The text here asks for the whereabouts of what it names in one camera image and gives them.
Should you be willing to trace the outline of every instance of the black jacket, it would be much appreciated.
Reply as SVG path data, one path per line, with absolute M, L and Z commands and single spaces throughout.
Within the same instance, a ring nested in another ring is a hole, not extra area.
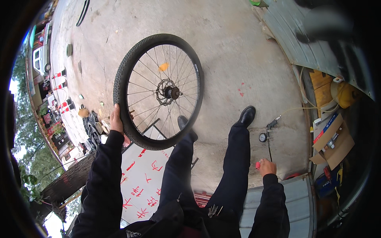
M 72 237 L 177 237 L 184 219 L 198 224 L 202 237 L 240 237 L 239 223 L 229 212 L 208 218 L 181 206 L 181 201 L 168 203 L 150 218 L 120 229 L 122 216 L 121 148 L 124 138 L 110 131 L 106 144 L 98 146 L 89 178 L 82 192 L 82 212 L 72 230 Z M 249 237 L 288 237 L 290 223 L 285 205 L 283 185 L 274 174 L 263 177 L 261 204 Z

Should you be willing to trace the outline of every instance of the black pants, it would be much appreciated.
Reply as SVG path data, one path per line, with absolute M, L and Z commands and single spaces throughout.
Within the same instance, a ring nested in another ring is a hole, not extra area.
M 182 206 L 197 209 L 191 188 L 191 163 L 193 142 L 186 135 L 173 149 L 165 165 L 159 207 L 180 196 Z M 229 143 L 224 159 L 224 175 L 210 198 L 206 208 L 214 204 L 223 209 L 231 209 L 240 219 L 247 193 L 250 167 L 249 131 L 237 122 L 229 133 Z

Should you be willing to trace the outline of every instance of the bicycle tire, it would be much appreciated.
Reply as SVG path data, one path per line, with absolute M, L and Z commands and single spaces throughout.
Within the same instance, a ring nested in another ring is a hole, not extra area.
M 191 59 L 196 71 L 197 79 L 199 80 L 199 98 L 197 100 L 197 104 L 194 107 L 193 114 L 191 118 L 189 118 L 189 121 L 183 130 L 169 139 L 153 140 L 139 132 L 132 122 L 128 111 L 126 92 L 131 72 L 140 57 L 151 48 L 164 44 L 174 45 L 181 48 Z M 118 103 L 120 106 L 120 119 L 123 123 L 123 129 L 132 143 L 135 143 L 136 145 L 148 150 L 164 150 L 174 146 L 190 131 L 200 112 L 203 93 L 204 73 L 200 60 L 193 48 L 185 40 L 181 39 L 178 36 L 171 34 L 156 34 L 139 41 L 123 58 L 115 76 L 113 101 L 114 104 Z

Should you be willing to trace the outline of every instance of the red tool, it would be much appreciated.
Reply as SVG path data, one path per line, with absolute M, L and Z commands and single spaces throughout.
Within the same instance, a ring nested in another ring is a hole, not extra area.
M 327 179 L 330 181 L 330 183 L 332 183 L 331 182 L 331 172 L 330 172 L 330 169 L 328 168 L 328 166 L 326 166 L 324 168 L 324 173 L 325 173 L 325 176 L 327 177 Z

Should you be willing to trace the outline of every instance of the black jacket sleeve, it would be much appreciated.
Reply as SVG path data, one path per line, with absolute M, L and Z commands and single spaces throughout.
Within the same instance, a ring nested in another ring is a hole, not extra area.
M 86 186 L 82 191 L 82 211 L 72 237 L 107 237 L 120 229 L 122 216 L 122 144 L 124 137 L 111 130 L 106 144 L 98 145 Z
M 288 237 L 290 221 L 288 220 L 285 201 L 283 185 L 278 183 L 277 176 L 275 174 L 265 175 L 263 177 L 261 204 L 255 214 L 249 238 Z

